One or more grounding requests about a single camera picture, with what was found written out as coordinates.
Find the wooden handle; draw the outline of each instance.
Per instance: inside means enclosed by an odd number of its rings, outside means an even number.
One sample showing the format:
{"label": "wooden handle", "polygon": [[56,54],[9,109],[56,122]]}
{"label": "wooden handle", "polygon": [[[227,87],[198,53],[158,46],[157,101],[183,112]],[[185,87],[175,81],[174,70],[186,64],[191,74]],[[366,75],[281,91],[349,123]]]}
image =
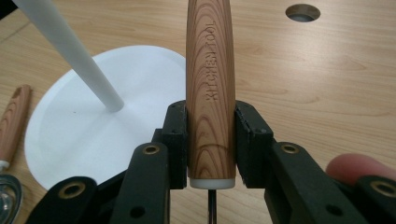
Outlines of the wooden handle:
{"label": "wooden handle", "polygon": [[228,0],[190,0],[186,59],[189,177],[235,178],[233,30]]}
{"label": "wooden handle", "polygon": [[0,121],[0,161],[10,163],[20,140],[29,107],[30,86],[17,88]]}

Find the white rod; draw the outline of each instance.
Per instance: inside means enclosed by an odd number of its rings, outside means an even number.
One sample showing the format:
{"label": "white rod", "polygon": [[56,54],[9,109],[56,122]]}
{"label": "white rod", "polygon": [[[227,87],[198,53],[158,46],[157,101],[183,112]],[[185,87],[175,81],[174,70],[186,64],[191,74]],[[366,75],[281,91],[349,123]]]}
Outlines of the white rod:
{"label": "white rod", "polygon": [[50,0],[12,0],[111,112],[123,101]]}

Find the white disc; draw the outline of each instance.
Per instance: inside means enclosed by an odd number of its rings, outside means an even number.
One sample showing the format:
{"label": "white disc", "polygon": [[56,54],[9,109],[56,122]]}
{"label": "white disc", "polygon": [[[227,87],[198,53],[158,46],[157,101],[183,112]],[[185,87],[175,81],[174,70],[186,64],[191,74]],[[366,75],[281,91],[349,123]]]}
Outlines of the white disc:
{"label": "white disc", "polygon": [[169,49],[133,46],[93,58],[125,106],[108,112],[74,70],[49,89],[25,138],[29,169],[45,189],[76,175],[100,184],[124,171],[163,126],[167,107],[185,99],[185,59]]}

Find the metal rod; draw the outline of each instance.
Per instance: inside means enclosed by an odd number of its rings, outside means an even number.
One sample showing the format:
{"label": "metal rod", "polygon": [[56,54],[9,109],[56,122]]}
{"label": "metal rod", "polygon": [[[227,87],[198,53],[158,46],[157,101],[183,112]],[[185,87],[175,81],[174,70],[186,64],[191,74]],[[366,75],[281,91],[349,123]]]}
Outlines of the metal rod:
{"label": "metal rod", "polygon": [[210,189],[208,191],[208,224],[216,224],[217,223],[217,203],[216,203],[216,190]]}

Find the light wood tabletop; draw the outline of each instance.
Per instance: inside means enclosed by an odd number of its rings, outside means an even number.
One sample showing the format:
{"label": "light wood tabletop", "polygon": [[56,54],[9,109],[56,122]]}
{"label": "light wood tabletop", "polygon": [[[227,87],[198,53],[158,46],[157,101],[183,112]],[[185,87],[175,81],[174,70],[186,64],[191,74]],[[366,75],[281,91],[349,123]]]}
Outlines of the light wood tabletop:
{"label": "light wood tabletop", "polygon": [[[91,55],[154,45],[186,55],[186,0],[54,0]],[[321,168],[357,152],[396,168],[396,4],[391,0],[302,1],[320,10],[297,22],[291,0],[231,0],[236,99],[254,105],[276,140],[299,144]],[[70,66],[16,10],[0,21],[0,112],[32,86],[28,118]],[[17,223],[46,191],[26,164],[23,138],[7,173],[23,184]],[[206,223],[206,191],[172,190],[171,223]],[[218,191],[219,223],[272,223],[263,189]]]}

